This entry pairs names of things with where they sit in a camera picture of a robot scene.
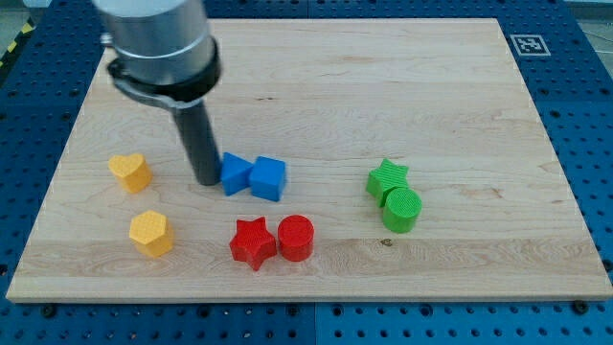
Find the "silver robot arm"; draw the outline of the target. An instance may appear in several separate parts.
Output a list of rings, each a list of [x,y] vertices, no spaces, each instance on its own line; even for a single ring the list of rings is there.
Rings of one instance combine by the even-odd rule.
[[[133,100],[189,103],[221,75],[218,46],[201,0],[94,0],[117,57],[107,67]]]

